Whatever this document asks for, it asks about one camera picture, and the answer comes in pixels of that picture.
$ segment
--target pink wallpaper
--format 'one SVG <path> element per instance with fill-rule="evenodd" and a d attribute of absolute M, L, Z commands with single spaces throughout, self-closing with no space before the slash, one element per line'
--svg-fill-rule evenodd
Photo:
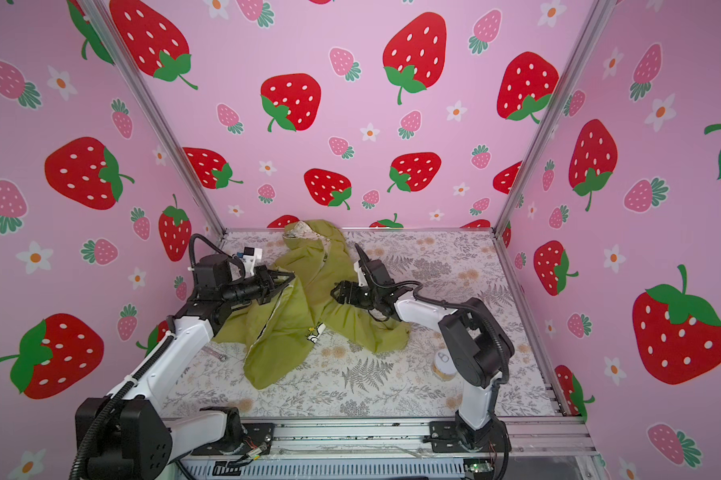
<path fill-rule="evenodd" d="M 74 4 L 0 1 L 0 478 L 67 475 L 75 410 L 182 305 L 204 231 L 91 34 Z"/>
<path fill-rule="evenodd" d="M 591 2 L 109 5 L 227 226 L 448 227 L 495 222 Z"/>
<path fill-rule="evenodd" d="M 721 2 L 624 0 L 509 253 L 611 478 L 721 478 Z"/>

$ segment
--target white flower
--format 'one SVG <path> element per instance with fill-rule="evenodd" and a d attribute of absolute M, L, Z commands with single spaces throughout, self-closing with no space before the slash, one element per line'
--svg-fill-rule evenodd
<path fill-rule="evenodd" d="M 542 10 L 542 16 L 539 17 L 537 26 L 548 24 L 550 27 L 554 27 L 558 15 L 566 11 L 566 5 L 560 5 L 560 0 L 553 0 L 550 3 L 539 5 L 539 9 Z"/>
<path fill-rule="evenodd" d="M 619 385 L 619 379 L 623 379 L 627 376 L 624 370 L 619 368 L 619 359 L 615 358 L 610 360 L 607 356 L 603 357 L 605 360 L 605 370 L 603 374 L 610 376 L 614 380 L 614 385 Z"/>
<path fill-rule="evenodd" d="M 22 262 L 26 262 L 25 271 L 29 275 L 37 269 L 50 270 L 51 264 L 48 262 L 48 259 L 51 258 L 53 253 L 54 250 L 51 250 L 50 248 L 41 250 L 38 242 L 32 241 L 29 243 L 29 251 L 19 252 L 16 255 L 16 258 L 20 259 Z"/>
<path fill-rule="evenodd" d="M 466 187 L 464 182 L 454 187 L 454 197 L 457 195 L 464 197 L 464 194 L 470 189 L 470 187 Z"/>
<path fill-rule="evenodd" d="M 259 171 L 265 172 L 268 177 L 272 175 L 273 172 L 277 172 L 278 169 L 272 166 L 272 162 L 259 162 Z"/>
<path fill-rule="evenodd" d="M 230 0 L 203 0 L 203 3 L 208 5 L 208 14 L 211 18 L 222 17 L 227 20 L 227 10 L 225 8 L 230 4 Z"/>
<path fill-rule="evenodd" d="M 550 338 L 553 338 L 557 330 L 555 330 L 555 327 L 553 326 L 553 321 L 548 320 L 545 322 L 545 332 L 547 332 L 547 335 L 550 335 Z"/>
<path fill-rule="evenodd" d="M 55 89 L 59 90 L 59 94 L 67 100 L 71 94 L 77 94 L 78 91 L 70 83 L 70 74 L 67 72 L 57 72 L 51 65 L 48 66 L 48 74 L 51 78 L 48 79 L 46 84 Z"/>
<path fill-rule="evenodd" d="M 147 272 L 142 272 L 138 266 L 134 268 L 134 274 L 128 276 L 128 279 L 132 282 L 134 290 L 138 289 L 140 286 L 144 286 L 144 278 L 146 276 Z"/>
<path fill-rule="evenodd" d="M 665 101 L 661 101 L 658 98 L 654 100 L 651 104 L 652 113 L 650 113 L 643 122 L 645 124 L 654 124 L 654 131 L 659 131 L 666 120 L 675 118 L 675 110 L 671 108 L 674 100 L 675 94 L 670 94 Z"/>
<path fill-rule="evenodd" d="M 462 121 L 462 115 L 467 113 L 467 107 L 463 107 L 462 101 L 457 100 L 454 105 L 446 107 L 446 111 L 449 112 L 449 116 L 446 117 L 446 120 Z"/>
<path fill-rule="evenodd" d="M 611 267 L 611 270 L 614 270 L 615 274 L 619 272 L 619 264 L 624 264 L 625 260 L 627 260 L 627 257 L 624 255 L 619 255 L 619 245 L 615 245 L 611 250 L 607 248 L 603 249 L 603 254 L 605 255 L 603 267 Z"/>
<path fill-rule="evenodd" d="M 43 460 L 45 454 L 45 448 L 38 453 L 24 452 L 20 466 L 11 470 L 8 478 L 10 480 L 28 480 L 31 476 L 38 475 L 43 471 L 41 460 Z"/>
<path fill-rule="evenodd" d="M 625 462 L 622 457 L 619 457 L 619 476 L 624 480 L 641 480 L 638 475 L 635 474 L 635 464 Z"/>
<path fill-rule="evenodd" d="M 613 77 L 616 75 L 616 66 L 622 61 L 624 56 L 624 53 L 619 53 L 619 50 L 614 47 L 614 51 L 611 52 L 611 56 L 603 61 L 603 67 L 605 68 L 603 71 L 603 78 Z"/>
<path fill-rule="evenodd" d="M 379 130 L 377 128 L 374 128 L 374 125 L 368 124 L 368 127 L 362 128 L 360 132 L 363 134 L 363 141 L 377 141 L 377 135 L 379 134 Z"/>

